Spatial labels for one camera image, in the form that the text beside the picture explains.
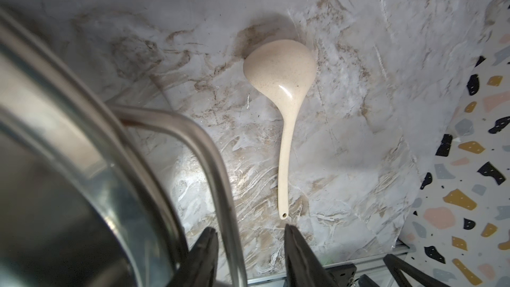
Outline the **stainless steel soup pot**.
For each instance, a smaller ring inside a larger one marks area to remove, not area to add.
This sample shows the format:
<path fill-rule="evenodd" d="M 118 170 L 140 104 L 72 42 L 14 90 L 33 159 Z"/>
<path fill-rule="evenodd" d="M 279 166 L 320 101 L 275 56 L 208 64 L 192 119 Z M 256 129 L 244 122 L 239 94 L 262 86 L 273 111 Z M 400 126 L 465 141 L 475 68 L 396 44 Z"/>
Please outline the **stainless steel soup pot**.
<path fill-rule="evenodd" d="M 227 170 L 209 135 L 180 114 L 105 105 L 2 12 L 2 286 L 168 286 L 193 246 L 126 126 L 194 153 L 232 285 L 248 284 Z"/>

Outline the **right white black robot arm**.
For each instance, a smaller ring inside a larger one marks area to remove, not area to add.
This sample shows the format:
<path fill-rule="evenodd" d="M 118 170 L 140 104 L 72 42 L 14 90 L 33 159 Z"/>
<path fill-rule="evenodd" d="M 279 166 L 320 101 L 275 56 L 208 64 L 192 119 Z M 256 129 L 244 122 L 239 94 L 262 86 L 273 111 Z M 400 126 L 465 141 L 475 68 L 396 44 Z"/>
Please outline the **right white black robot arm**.
<path fill-rule="evenodd" d="M 395 255 L 388 254 L 382 258 L 382 261 L 385 263 L 386 268 L 397 283 L 397 286 L 412 286 L 406 275 L 421 283 L 423 286 L 447 286 L 447 284 L 426 275 Z M 337 286 L 379 286 L 367 275 L 361 275 L 359 278 L 353 280 L 357 271 L 354 264 L 326 267 L 325 269 Z"/>

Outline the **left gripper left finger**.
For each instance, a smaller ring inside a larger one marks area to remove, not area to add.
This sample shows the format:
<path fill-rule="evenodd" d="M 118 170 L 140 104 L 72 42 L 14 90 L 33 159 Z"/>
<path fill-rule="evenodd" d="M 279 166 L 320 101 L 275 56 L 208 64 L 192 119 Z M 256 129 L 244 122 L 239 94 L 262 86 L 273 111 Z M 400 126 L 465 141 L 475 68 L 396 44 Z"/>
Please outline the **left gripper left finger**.
<path fill-rule="evenodd" d="M 168 286 L 214 286 L 218 256 L 217 232 L 206 227 Z"/>

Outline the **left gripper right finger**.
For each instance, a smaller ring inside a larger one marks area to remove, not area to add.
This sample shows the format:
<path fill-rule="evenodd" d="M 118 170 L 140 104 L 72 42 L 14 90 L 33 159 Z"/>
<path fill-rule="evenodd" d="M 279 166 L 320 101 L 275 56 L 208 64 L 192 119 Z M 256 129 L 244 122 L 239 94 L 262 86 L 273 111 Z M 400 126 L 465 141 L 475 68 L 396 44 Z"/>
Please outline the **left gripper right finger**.
<path fill-rule="evenodd" d="M 284 250 L 288 286 L 337 286 L 296 226 L 286 225 Z"/>

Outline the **cream plastic ladle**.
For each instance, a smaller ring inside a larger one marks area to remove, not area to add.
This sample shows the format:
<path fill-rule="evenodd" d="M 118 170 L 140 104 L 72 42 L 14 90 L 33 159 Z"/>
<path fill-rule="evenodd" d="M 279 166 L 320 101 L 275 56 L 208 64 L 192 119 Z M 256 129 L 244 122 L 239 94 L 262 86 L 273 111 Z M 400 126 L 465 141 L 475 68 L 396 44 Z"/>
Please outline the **cream plastic ladle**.
<path fill-rule="evenodd" d="M 272 41 L 244 60 L 248 82 L 279 109 L 284 126 L 278 166 L 278 215 L 289 216 L 288 174 L 292 138 L 303 101 L 317 74 L 317 62 L 307 46 L 292 40 Z"/>

